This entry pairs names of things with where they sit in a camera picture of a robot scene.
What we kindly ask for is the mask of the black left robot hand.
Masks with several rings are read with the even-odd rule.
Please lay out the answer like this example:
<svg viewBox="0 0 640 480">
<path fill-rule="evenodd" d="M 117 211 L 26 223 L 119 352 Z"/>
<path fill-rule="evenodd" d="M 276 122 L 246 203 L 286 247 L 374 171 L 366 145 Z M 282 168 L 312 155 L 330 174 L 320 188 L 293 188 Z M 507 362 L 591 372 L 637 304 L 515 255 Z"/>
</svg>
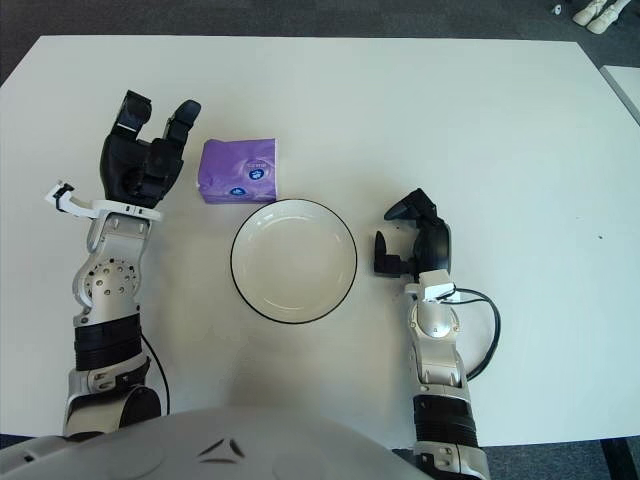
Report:
<svg viewBox="0 0 640 480">
<path fill-rule="evenodd" d="M 200 111 L 197 101 L 184 101 L 167 120 L 163 136 L 146 142 L 138 135 L 151 117 L 151 100 L 127 91 L 101 152 L 105 198 L 155 208 L 180 175 L 189 131 Z"/>
</svg>

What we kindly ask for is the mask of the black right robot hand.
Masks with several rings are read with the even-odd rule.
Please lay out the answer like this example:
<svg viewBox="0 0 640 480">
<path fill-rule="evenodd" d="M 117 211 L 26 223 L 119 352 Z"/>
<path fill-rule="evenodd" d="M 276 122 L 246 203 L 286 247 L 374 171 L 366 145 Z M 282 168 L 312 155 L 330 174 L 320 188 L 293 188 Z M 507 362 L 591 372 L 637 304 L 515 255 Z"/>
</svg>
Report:
<svg viewBox="0 0 640 480">
<path fill-rule="evenodd" d="M 387 253 L 386 241 L 377 231 L 374 241 L 373 270 L 391 278 L 411 276 L 416 282 L 422 273 L 451 271 L 451 235 L 449 225 L 438 215 L 437 206 L 417 188 L 396 202 L 384 214 L 385 221 L 412 221 L 417 229 L 412 256 L 403 260 Z"/>
</svg>

